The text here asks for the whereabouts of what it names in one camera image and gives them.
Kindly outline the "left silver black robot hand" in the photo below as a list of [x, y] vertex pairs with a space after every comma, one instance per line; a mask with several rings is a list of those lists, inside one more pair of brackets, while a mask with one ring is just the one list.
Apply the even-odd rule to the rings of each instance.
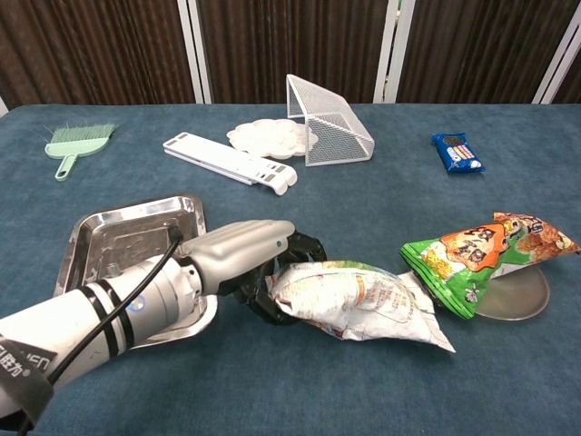
[[224, 225], [180, 245], [174, 259], [188, 278], [198, 278], [201, 294], [234, 295], [265, 322], [288, 326], [298, 321], [269, 296], [266, 278], [275, 268], [323, 262], [321, 242], [286, 220], [249, 220]]

